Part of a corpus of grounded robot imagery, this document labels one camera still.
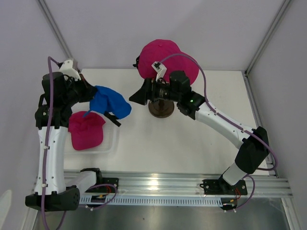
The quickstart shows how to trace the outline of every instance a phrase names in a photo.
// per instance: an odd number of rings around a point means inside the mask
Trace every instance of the red cap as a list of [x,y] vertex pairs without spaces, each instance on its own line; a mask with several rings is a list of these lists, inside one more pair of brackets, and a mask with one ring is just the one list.
[[75,150],[86,150],[101,144],[104,135],[102,125],[105,120],[98,114],[80,111],[71,115],[68,131],[71,132],[71,142]]
[[[147,44],[140,54],[138,70],[142,78],[155,78],[157,72],[152,64],[161,61],[171,54],[185,54],[180,51],[177,44],[170,40],[157,39]],[[163,62],[167,68],[164,79],[169,82],[169,74],[175,70],[183,70],[190,79],[190,84],[196,80],[199,68],[190,59],[183,56],[174,56]]]

